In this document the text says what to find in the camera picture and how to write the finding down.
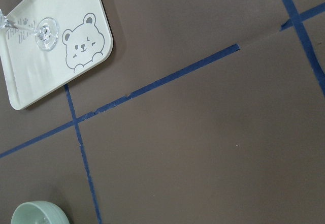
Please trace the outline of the green ceramic bowl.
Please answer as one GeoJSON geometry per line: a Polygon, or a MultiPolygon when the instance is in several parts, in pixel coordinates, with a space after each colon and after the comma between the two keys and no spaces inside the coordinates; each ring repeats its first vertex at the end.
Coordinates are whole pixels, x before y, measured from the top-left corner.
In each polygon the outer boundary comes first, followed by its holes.
{"type": "Polygon", "coordinates": [[[57,205],[47,201],[31,201],[20,204],[10,223],[70,223],[57,205]]]}

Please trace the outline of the cream bear print tray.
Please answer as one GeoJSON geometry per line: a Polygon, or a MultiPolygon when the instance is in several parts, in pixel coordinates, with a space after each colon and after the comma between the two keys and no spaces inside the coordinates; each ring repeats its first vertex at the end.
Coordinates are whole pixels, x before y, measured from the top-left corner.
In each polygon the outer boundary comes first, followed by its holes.
{"type": "Polygon", "coordinates": [[[113,37],[102,0],[23,0],[8,18],[34,26],[53,18],[59,27],[51,51],[25,31],[1,32],[1,62],[13,109],[24,109],[109,57],[113,37]]]}

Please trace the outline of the clear wine glass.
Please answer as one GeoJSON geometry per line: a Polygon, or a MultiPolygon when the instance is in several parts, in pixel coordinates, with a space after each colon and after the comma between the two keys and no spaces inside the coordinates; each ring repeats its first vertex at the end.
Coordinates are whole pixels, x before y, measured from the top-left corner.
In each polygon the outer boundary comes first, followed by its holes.
{"type": "Polygon", "coordinates": [[[42,19],[36,27],[27,27],[9,20],[1,11],[1,29],[13,28],[23,30],[35,37],[36,44],[42,51],[51,51],[57,44],[59,25],[51,17],[42,19]]]}

